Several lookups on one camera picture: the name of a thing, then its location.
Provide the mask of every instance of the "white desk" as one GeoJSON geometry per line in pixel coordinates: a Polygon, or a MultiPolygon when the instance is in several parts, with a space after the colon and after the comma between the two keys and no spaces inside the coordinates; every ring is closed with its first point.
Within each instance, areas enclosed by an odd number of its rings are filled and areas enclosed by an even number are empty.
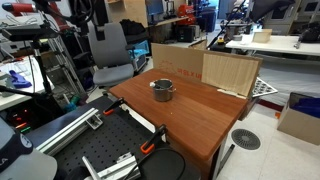
{"type": "MultiPolygon", "coordinates": [[[[40,92],[44,91],[43,79],[42,79],[42,76],[41,76],[41,73],[40,73],[38,62],[33,57],[30,57],[30,58],[31,58],[31,62],[32,62],[32,68],[33,68],[33,74],[34,74],[34,80],[35,80],[35,92],[40,93],[40,92]]],[[[31,72],[31,67],[30,67],[30,63],[29,63],[28,57],[24,58],[23,64],[25,65],[27,70],[29,72],[31,72]]],[[[0,64],[0,71],[9,73],[10,70],[14,70],[16,72],[20,72],[20,69],[14,63],[0,64]]],[[[33,85],[33,80],[32,80],[32,74],[31,73],[28,76],[25,76],[24,73],[21,73],[21,75],[23,75],[25,77],[25,79],[27,81],[31,82],[31,84],[33,85]]],[[[50,82],[51,88],[53,89],[54,86],[53,86],[52,82],[50,81],[49,78],[48,78],[48,80],[50,82]]],[[[33,86],[28,87],[28,88],[18,89],[18,90],[22,90],[22,91],[26,91],[26,92],[33,92],[33,86]]],[[[5,98],[0,96],[0,111],[4,110],[6,108],[9,108],[11,106],[14,106],[16,104],[19,104],[21,102],[27,101],[29,99],[31,99],[30,96],[24,96],[24,95],[18,95],[18,94],[14,94],[12,96],[5,97],[5,98]]]]}
{"type": "Polygon", "coordinates": [[[252,42],[253,35],[243,35],[242,41],[230,41],[226,47],[233,49],[258,50],[278,53],[320,56],[319,43],[301,43],[300,48],[293,47],[298,42],[297,36],[271,36],[268,43],[252,42]]]}

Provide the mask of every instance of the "floor drain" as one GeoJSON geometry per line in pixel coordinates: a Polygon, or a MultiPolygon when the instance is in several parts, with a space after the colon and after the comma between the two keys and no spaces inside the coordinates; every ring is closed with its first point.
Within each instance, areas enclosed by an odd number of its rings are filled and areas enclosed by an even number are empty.
{"type": "Polygon", "coordinates": [[[260,147],[258,136],[245,129],[236,129],[231,134],[232,140],[240,147],[255,150],[260,147]]]}

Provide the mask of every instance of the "computer monitor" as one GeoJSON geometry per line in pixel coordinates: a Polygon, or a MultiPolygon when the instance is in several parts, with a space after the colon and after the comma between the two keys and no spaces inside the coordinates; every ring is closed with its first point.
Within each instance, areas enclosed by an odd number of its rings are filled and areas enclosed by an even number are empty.
{"type": "Polygon", "coordinates": [[[146,6],[149,16],[164,13],[162,0],[146,0],[146,6]]]}

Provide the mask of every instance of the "metal pot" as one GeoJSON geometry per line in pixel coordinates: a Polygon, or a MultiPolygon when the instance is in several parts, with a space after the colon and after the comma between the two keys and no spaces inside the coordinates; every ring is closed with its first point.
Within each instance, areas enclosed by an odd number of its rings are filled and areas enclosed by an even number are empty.
{"type": "Polygon", "coordinates": [[[154,99],[160,102],[166,102],[172,99],[173,84],[169,79],[159,79],[150,83],[153,89],[154,99]]]}

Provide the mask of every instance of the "chair wheel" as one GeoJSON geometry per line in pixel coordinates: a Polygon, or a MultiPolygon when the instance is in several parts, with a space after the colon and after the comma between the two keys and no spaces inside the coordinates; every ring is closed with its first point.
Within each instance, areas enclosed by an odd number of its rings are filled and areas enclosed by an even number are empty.
{"type": "Polygon", "coordinates": [[[109,96],[108,91],[103,91],[103,92],[102,92],[102,95],[108,97],[108,96],[109,96]]]}

